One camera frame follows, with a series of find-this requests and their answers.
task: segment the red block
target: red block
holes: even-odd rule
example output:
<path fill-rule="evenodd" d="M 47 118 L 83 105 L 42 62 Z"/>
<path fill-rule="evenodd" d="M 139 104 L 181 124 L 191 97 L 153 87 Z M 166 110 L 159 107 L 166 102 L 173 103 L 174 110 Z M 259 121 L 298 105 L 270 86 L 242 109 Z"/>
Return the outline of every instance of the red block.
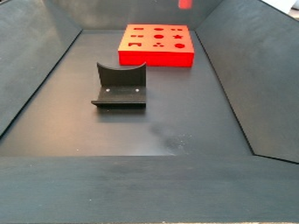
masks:
<path fill-rule="evenodd" d="M 179 0 L 179 8 L 182 10 L 190 10 L 193 8 L 193 0 Z"/>
<path fill-rule="evenodd" d="M 193 39 L 187 25 L 130 24 L 118 48 L 119 64 L 191 67 Z"/>

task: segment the shape sorter block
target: shape sorter block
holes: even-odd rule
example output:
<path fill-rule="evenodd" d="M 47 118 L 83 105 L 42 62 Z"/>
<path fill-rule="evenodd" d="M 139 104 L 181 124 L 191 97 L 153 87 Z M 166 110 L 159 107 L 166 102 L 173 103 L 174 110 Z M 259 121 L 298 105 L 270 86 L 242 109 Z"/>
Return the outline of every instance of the shape sorter block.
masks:
<path fill-rule="evenodd" d="M 191 67 L 194 48 L 187 25 L 130 24 L 118 55 L 123 66 Z"/>

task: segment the black bracket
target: black bracket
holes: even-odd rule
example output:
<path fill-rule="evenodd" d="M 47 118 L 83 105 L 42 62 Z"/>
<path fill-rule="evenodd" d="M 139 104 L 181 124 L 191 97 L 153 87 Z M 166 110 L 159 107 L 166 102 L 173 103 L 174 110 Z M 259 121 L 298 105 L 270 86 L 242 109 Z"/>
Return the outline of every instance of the black bracket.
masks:
<path fill-rule="evenodd" d="M 114 69 L 98 63 L 100 91 L 98 100 L 91 103 L 100 106 L 146 106 L 146 63 L 131 69 Z"/>

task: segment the star-shaped hole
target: star-shaped hole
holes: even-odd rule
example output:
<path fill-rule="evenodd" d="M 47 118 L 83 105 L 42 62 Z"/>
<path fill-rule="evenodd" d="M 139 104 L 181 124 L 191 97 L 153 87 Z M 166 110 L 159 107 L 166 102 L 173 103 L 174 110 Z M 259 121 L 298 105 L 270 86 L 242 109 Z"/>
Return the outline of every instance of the star-shaped hole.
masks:
<path fill-rule="evenodd" d="M 175 38 L 175 39 L 182 39 L 183 36 L 182 36 L 182 35 L 175 35 L 174 38 Z"/>

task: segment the circular hole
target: circular hole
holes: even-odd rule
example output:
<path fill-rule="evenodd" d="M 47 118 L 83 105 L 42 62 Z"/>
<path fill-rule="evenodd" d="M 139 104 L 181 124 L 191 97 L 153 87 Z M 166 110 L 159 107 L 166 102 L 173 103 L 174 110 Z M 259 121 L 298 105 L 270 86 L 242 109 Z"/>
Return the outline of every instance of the circular hole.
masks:
<path fill-rule="evenodd" d="M 185 48 L 185 44 L 177 44 L 175 47 Z"/>
<path fill-rule="evenodd" d="M 154 37 L 155 37 L 157 39 L 162 39 L 162 38 L 165 37 L 165 35 L 158 34 L 158 35 L 154 35 Z"/>

